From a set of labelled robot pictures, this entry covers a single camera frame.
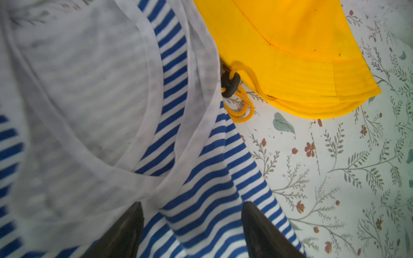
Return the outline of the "blue white striped tank top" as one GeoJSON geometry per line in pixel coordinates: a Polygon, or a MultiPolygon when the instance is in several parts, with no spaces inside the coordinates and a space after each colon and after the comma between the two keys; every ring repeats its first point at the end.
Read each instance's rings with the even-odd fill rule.
{"type": "Polygon", "coordinates": [[[2,1],[1,257],[83,258],[135,202],[135,258],[250,258],[245,202],[305,255],[193,1],[2,1]]]}

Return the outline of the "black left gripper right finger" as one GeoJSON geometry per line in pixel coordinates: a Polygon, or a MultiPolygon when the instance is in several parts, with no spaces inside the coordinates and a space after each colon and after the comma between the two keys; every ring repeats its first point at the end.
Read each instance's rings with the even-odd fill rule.
{"type": "Polygon", "coordinates": [[[304,258],[252,202],[243,203],[242,223],[251,258],[304,258]]]}

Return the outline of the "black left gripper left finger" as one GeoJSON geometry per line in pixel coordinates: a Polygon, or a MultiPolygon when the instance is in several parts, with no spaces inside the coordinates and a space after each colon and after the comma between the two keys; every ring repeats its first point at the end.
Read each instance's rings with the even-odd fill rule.
{"type": "Polygon", "coordinates": [[[135,258],[144,232],[140,203],[133,203],[103,237],[83,254],[84,258],[135,258]]]}

